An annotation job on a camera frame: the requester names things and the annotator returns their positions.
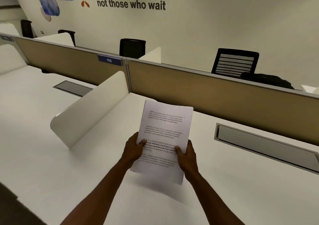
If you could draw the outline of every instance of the orange logo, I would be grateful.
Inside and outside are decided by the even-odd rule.
[[[90,5],[88,4],[88,2],[87,2],[86,0],[83,0],[83,1],[81,2],[82,7],[84,7],[84,3],[87,5],[87,7],[90,7]]]

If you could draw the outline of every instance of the beige partition panel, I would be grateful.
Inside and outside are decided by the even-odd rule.
[[[319,99],[135,61],[128,64],[133,93],[319,146]]]
[[[26,38],[15,38],[15,41],[25,54],[30,66],[94,85],[99,85],[116,72],[123,71],[128,90],[130,90],[125,59],[122,59],[123,66],[117,66],[99,61],[98,54],[89,50],[79,50]]]

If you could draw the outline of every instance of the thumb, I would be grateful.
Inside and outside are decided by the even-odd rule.
[[[147,143],[147,140],[143,139],[138,145],[142,145],[144,147],[146,143]]]
[[[175,146],[175,152],[176,152],[177,156],[183,155],[183,152],[181,151],[181,149],[178,146]]]

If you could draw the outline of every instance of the chair backrest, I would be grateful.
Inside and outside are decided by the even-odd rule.
[[[145,55],[145,40],[121,39],[120,56],[138,59]]]
[[[27,38],[34,38],[33,31],[31,27],[31,21],[22,19],[21,20],[21,30],[22,30],[22,36]]]
[[[71,30],[58,30],[58,34],[61,34],[61,33],[69,33],[70,36],[71,36],[71,39],[73,41],[73,44],[75,46],[75,37],[74,37],[75,32],[74,31],[71,31]]]
[[[259,53],[219,48],[212,74],[241,78],[243,72],[254,73]]]

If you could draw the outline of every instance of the desk surface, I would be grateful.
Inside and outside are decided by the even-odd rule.
[[[68,150],[50,130],[51,119],[79,98],[52,88],[63,80],[72,79],[29,67],[0,77],[0,181],[49,225],[59,224],[117,162],[139,129],[146,99],[129,94]],[[216,122],[319,147],[198,112],[189,135],[201,174],[246,225],[318,224],[319,176],[215,141]],[[159,183],[128,171],[105,224],[208,222],[186,180],[182,186]]]

